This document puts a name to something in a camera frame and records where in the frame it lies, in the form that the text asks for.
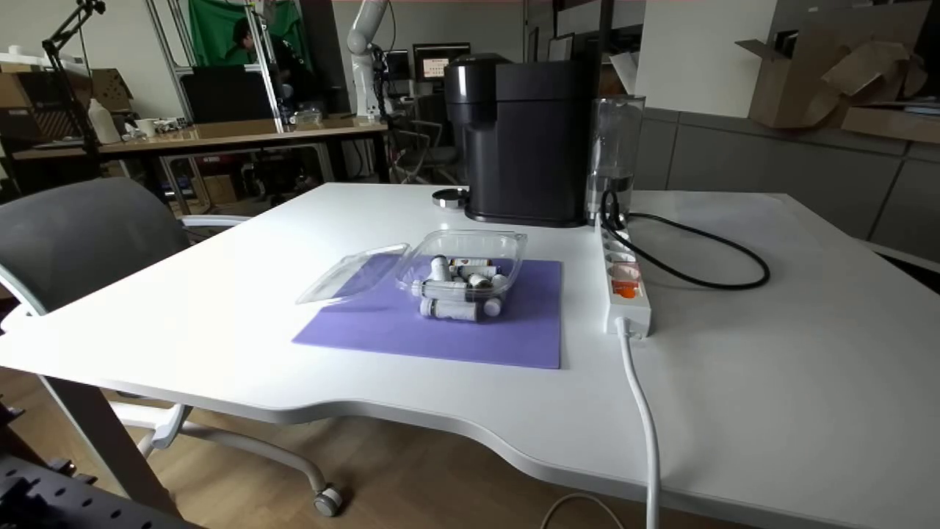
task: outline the cardboard box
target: cardboard box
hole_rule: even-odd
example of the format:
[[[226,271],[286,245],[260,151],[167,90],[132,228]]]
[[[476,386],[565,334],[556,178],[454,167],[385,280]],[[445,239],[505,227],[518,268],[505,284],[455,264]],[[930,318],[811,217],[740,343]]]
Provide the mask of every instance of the cardboard box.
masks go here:
[[[210,198],[216,206],[239,203],[229,173],[202,173],[195,178],[198,198]]]
[[[116,68],[92,70],[95,101],[110,111],[132,111],[132,93]]]
[[[771,130],[811,130],[858,101],[897,101],[930,4],[821,10],[806,17],[794,57],[737,42],[762,57],[750,118]]]
[[[846,133],[940,145],[940,114],[913,114],[900,108],[849,108]]]
[[[56,142],[73,134],[69,114],[59,111],[37,111],[37,108],[0,108],[0,133],[16,142]]]
[[[0,62],[0,73],[31,73],[37,64]]]
[[[72,86],[89,106],[92,79],[72,73]],[[56,73],[0,73],[0,133],[32,145],[78,134]]]

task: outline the black coffee machine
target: black coffee machine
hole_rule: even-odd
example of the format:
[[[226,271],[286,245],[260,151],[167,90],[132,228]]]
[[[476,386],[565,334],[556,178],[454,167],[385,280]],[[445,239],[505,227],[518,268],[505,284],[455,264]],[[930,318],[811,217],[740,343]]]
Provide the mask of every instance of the black coffee machine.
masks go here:
[[[470,184],[467,214],[493,224],[584,224],[598,70],[584,62],[448,68],[448,114]]]

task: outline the desk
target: desk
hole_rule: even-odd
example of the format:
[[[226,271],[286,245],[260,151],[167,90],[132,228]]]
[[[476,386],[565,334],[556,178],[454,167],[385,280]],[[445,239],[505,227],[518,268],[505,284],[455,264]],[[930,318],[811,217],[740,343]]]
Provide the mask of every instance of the desk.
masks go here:
[[[348,178],[348,159],[342,151],[342,142],[351,139],[371,139],[374,142],[374,167],[383,181],[389,181],[389,161],[385,161],[385,142],[389,133],[385,123],[354,123],[351,118],[326,118],[321,126],[294,126],[286,133],[277,133],[270,121],[229,121],[229,123],[200,123],[178,134],[158,134],[158,139],[138,139],[123,145],[104,145],[98,159],[142,159],[148,161],[151,178],[158,178],[164,156],[198,156],[198,152],[233,152],[233,151],[270,151],[270,148],[298,148],[298,145],[319,145],[323,142],[329,148],[329,165],[335,170],[335,178]],[[17,151],[12,152],[16,165],[25,161],[72,161],[84,159],[86,151],[69,148],[69,151]]]
[[[529,477],[643,497],[643,443],[589,228],[523,228],[565,261],[562,370],[298,347],[342,256],[476,227],[432,189],[323,184],[0,340],[0,364],[200,409],[304,422],[366,415],[476,439]],[[931,527],[940,497],[940,300],[790,198],[639,193],[743,242],[775,280],[718,295],[650,273],[639,347],[664,447],[664,502],[794,527]],[[639,224],[664,258],[740,280],[743,258]]]

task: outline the power strip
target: power strip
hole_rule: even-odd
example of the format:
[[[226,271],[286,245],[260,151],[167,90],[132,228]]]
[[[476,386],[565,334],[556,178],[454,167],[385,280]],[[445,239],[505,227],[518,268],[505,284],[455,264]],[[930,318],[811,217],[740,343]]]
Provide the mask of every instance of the power strip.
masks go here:
[[[606,273],[608,296],[606,296],[602,328],[611,331],[615,320],[623,320],[623,327],[633,334],[650,339],[652,302],[650,302],[650,290],[646,290],[639,256],[606,228],[598,227],[593,233],[598,233],[598,248],[606,256],[602,273]]]

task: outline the gray cabinet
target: gray cabinet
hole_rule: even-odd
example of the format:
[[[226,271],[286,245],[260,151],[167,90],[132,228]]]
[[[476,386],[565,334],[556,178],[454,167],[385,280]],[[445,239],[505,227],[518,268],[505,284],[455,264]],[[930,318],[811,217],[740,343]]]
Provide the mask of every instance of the gray cabinet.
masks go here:
[[[672,148],[678,126],[670,121],[646,121],[636,159],[639,189],[670,189]]]
[[[940,261],[940,165],[905,165],[872,242]]]
[[[902,159],[802,142],[678,126],[670,189],[790,193],[871,239]]]

